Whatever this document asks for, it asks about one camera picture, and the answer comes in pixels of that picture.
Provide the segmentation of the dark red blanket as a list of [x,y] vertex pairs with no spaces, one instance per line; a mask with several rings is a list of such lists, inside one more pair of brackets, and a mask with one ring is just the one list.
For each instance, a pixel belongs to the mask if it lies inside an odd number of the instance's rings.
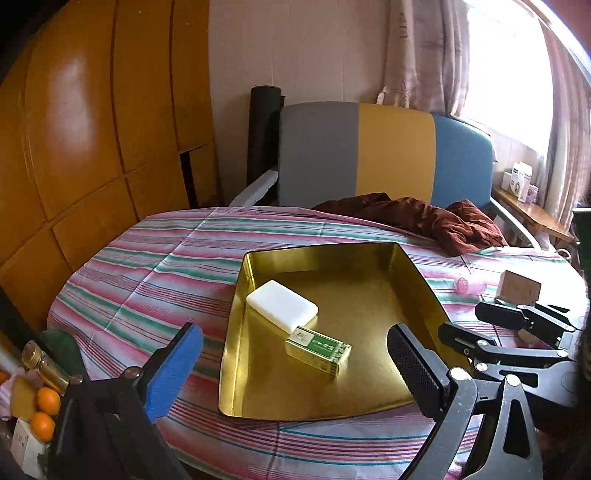
[[494,221],[467,199],[442,208],[415,197],[393,200],[382,192],[327,201],[315,206],[315,210],[372,221],[430,238],[453,257],[507,245]]

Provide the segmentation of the grey yellow blue headboard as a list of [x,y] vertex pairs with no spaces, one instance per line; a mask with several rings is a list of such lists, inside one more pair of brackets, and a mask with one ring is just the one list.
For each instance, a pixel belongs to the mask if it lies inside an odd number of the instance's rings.
[[310,208],[385,193],[438,207],[490,202],[493,147],[459,120],[413,109],[312,102],[280,113],[279,202]]

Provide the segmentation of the wooden side shelf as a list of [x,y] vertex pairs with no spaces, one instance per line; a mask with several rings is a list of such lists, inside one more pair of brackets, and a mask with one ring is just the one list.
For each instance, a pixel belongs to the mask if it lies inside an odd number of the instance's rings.
[[576,242],[576,237],[570,233],[570,230],[549,215],[543,208],[535,204],[520,202],[500,188],[493,189],[492,197],[507,208],[516,218],[519,218],[531,234],[545,232],[551,238],[564,241],[567,244]]

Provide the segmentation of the gold capped bottle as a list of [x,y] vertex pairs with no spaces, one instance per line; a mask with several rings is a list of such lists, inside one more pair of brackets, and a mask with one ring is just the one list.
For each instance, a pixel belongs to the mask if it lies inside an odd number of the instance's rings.
[[43,382],[64,395],[69,385],[69,375],[33,340],[26,343],[21,362],[28,370],[35,371]]

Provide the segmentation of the pink patterned curtain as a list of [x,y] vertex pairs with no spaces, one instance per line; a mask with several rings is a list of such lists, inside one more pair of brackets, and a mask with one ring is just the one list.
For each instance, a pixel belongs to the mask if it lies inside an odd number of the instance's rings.
[[464,1],[390,3],[379,105],[458,117],[468,92],[470,39]]

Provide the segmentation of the orange fruit lower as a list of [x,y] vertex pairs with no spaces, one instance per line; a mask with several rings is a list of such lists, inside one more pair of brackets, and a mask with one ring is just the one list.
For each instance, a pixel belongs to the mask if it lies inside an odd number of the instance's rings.
[[43,443],[49,443],[53,439],[55,431],[55,422],[51,416],[42,411],[36,411],[30,421],[29,426],[32,434]]

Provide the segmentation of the gold metal tray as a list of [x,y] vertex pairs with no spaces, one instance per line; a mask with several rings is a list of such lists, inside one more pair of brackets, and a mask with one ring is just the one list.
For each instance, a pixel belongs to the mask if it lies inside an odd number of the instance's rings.
[[[312,330],[352,346],[338,375],[287,355],[287,333],[247,306],[247,295],[270,280],[318,305]],[[230,307],[218,409],[228,417],[283,422],[408,404],[413,397],[388,353],[388,331],[403,322],[448,366],[466,368],[468,360],[439,339],[448,319],[426,265],[394,242],[249,252]]]

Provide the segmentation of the white soap bar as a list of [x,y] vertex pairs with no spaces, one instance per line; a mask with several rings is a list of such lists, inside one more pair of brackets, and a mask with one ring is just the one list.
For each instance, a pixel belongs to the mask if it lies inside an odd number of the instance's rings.
[[274,280],[249,293],[246,304],[287,334],[318,316],[318,306],[314,302]]

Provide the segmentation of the orange fruit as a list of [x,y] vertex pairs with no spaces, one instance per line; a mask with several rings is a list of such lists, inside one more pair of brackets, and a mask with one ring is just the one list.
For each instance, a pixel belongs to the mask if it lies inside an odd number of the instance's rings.
[[61,396],[49,387],[41,387],[37,390],[36,403],[39,411],[48,416],[56,417],[61,407]]
[[55,431],[55,422],[51,416],[42,411],[36,411],[30,421],[29,426],[32,434],[43,443],[49,443],[53,439]]

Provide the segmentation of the orange fruit upper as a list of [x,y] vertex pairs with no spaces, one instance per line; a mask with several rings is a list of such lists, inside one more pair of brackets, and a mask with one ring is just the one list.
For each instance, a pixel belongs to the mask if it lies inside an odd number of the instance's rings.
[[56,417],[61,407],[61,396],[49,387],[41,387],[37,390],[36,403],[39,411],[48,416]]

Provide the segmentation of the wooden wardrobe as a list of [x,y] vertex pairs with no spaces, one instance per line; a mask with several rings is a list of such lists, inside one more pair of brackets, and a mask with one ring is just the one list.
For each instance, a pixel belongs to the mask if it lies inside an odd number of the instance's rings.
[[34,329],[141,219],[221,203],[205,1],[70,1],[1,84],[1,288]]

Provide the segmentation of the white boxes on shelf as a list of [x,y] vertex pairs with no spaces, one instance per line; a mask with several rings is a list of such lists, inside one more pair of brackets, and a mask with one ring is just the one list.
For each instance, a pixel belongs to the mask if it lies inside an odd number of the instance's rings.
[[503,174],[501,189],[519,202],[534,204],[538,197],[538,187],[532,183],[533,167],[525,162],[516,162],[511,171]]

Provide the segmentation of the white bed rail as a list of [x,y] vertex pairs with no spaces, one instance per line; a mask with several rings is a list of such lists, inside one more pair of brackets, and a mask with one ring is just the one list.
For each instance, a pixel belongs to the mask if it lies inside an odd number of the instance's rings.
[[230,207],[250,207],[256,205],[257,202],[263,199],[271,188],[276,185],[279,179],[279,171],[276,169],[267,170],[263,175],[249,184],[238,195],[235,196],[229,203]]

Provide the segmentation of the small green box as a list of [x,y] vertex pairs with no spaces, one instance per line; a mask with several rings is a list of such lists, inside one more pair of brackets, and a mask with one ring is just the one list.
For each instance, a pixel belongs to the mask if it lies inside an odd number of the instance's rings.
[[305,327],[297,327],[284,343],[291,358],[334,377],[346,365],[352,349],[351,344]]

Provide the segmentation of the small brown cardboard box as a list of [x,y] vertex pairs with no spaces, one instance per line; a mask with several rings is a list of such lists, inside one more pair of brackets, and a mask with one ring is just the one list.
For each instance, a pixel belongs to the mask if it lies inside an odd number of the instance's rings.
[[501,274],[495,298],[514,305],[534,305],[541,288],[540,282],[506,270]]

